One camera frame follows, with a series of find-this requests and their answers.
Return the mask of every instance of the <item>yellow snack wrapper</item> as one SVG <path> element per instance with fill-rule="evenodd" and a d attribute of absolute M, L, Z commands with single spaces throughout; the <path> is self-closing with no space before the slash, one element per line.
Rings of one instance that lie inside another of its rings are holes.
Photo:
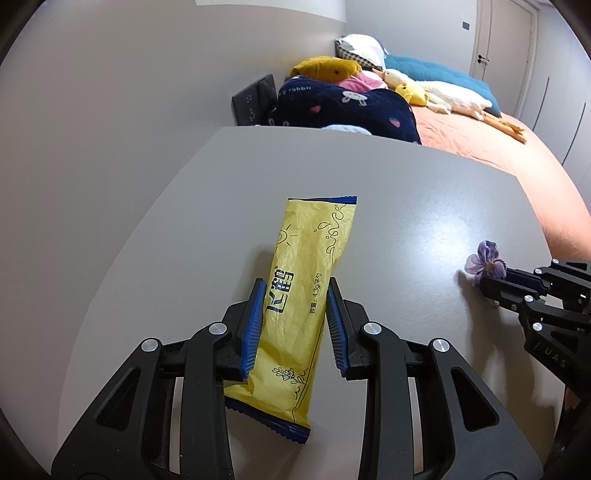
<path fill-rule="evenodd" d="M 357 197 L 289 200 L 265 293 L 263 326 L 247 383 L 226 406 L 305 443 L 330 273 L 353 225 Z"/>

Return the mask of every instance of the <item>plaid pillow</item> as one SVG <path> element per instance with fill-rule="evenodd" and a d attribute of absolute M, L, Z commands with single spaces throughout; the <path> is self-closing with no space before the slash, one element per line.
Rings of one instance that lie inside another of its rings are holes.
<path fill-rule="evenodd" d="M 354 60 L 366 69 L 376 69 L 379 71 L 383 70 L 381 65 L 376 65 L 375 63 L 371 62 L 365 57 L 362 57 L 361 55 L 352 52 L 351 50 L 354 50 L 353 46 L 342 39 L 335 40 L 335 50 L 336 55 L 340 59 Z"/>

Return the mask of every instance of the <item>gray table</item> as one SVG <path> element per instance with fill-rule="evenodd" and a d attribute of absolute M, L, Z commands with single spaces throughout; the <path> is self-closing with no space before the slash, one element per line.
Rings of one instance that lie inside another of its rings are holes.
<path fill-rule="evenodd" d="M 345 298 L 401 338 L 451 341 L 546 455 L 563 385 L 523 350 L 516 314 L 493 308 L 462 273 L 484 239 L 513 267 L 550 262 L 516 178 L 385 138 L 263 127 L 221 130 L 127 240 L 74 346 L 59 443 L 140 341 L 189 338 L 268 277 L 289 197 L 354 194 L 353 231 L 334 271 Z M 298 446 L 228 412 L 236 476 L 355 479 L 364 414 L 365 383 L 341 379 L 325 334 L 309 441 Z"/>

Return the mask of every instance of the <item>sun drawing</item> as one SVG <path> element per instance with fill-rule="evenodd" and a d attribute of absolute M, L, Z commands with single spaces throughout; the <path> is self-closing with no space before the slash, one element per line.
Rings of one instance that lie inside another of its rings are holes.
<path fill-rule="evenodd" d="M 289 245 L 291 247 L 291 243 L 289 243 L 289 239 L 297 236 L 297 235 L 290 235 L 289 234 L 289 229 L 290 229 L 291 225 L 289 225 L 285 230 L 282 230 L 281 232 L 279 232 L 279 241 L 277 242 L 277 245 L 282 244 L 283 242 L 286 242 L 287 245 Z"/>

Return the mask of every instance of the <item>yellow pillow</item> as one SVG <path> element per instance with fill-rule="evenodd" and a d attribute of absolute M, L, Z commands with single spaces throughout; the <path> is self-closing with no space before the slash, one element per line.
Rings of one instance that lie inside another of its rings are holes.
<path fill-rule="evenodd" d="M 321 82 L 339 83 L 361 72 L 361 65 L 354 60 L 333 57 L 314 57 L 296 65 L 290 78 L 303 75 Z"/>

